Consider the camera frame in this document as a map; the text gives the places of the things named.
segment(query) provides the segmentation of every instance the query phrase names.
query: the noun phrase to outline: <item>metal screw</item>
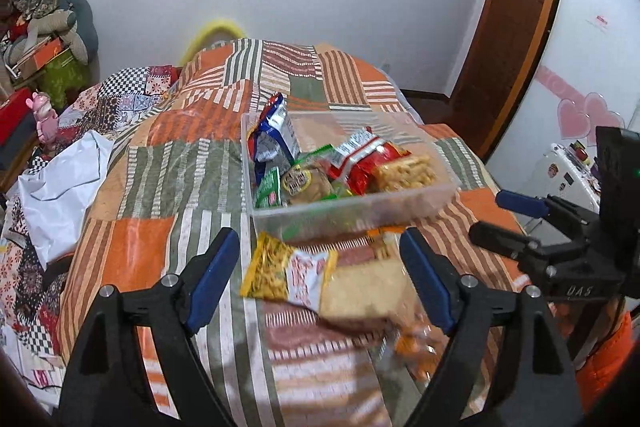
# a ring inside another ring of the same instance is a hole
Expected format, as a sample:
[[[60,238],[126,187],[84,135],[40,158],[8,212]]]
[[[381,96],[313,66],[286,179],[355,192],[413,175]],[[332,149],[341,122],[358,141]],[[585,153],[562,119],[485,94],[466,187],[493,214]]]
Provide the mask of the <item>metal screw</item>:
[[[475,288],[478,286],[478,279],[469,274],[463,275],[460,278],[460,282],[462,282],[462,285],[466,288]]]
[[[529,286],[524,288],[524,291],[527,292],[529,297],[533,297],[534,299],[536,297],[540,297],[542,295],[542,292],[540,291],[540,288],[538,288],[537,286],[533,286],[532,284],[530,284]]]
[[[113,285],[106,284],[102,288],[100,288],[98,293],[100,294],[100,297],[110,297],[114,290],[115,288],[113,287]]]
[[[178,282],[178,276],[175,273],[168,273],[160,280],[162,286],[166,286],[167,288],[172,288]]]

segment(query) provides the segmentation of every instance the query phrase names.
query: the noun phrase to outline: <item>floor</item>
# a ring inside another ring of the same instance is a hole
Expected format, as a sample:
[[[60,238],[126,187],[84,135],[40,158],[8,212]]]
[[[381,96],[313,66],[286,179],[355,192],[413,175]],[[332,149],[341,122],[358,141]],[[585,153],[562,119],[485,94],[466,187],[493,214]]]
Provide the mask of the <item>floor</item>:
[[[408,96],[406,99],[418,112],[424,123],[445,123],[451,115],[452,108],[444,100],[417,98]]]

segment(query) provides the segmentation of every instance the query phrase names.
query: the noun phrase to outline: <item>clear plastic bin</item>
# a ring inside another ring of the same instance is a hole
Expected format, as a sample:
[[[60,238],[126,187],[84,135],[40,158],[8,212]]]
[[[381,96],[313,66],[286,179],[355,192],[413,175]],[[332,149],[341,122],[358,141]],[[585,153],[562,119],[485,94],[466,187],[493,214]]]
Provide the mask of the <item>clear plastic bin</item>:
[[[282,208],[254,208],[255,174],[254,165],[249,160],[247,135],[257,122],[259,113],[244,113],[241,118],[242,175],[244,186],[251,188],[247,207],[256,234],[267,232],[283,241],[294,242],[363,232],[384,225],[402,225],[419,217],[437,214],[453,199],[460,185],[457,176],[434,147],[433,139],[407,113],[290,111],[289,115],[302,152],[314,151],[328,143],[340,145],[354,131],[370,126],[374,134],[412,153],[429,154],[433,159],[437,181],[430,187],[399,192],[381,192]]]

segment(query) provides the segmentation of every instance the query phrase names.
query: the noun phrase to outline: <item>pink doll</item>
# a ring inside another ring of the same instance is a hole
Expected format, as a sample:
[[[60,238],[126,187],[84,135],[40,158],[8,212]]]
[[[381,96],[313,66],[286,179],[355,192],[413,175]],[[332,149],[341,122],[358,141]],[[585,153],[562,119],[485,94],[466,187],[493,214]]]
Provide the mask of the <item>pink doll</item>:
[[[25,100],[36,119],[38,139],[47,146],[53,145],[58,134],[58,114],[51,107],[49,96],[44,92],[34,92],[33,100]]]

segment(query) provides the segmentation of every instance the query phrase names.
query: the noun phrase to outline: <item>brown wooden door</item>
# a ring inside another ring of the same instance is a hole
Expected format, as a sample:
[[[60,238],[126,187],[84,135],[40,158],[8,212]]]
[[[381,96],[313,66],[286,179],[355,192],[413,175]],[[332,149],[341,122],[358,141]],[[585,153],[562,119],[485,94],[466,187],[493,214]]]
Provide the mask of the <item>brown wooden door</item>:
[[[485,1],[447,119],[483,158],[506,128],[528,86],[551,4],[552,0]]]

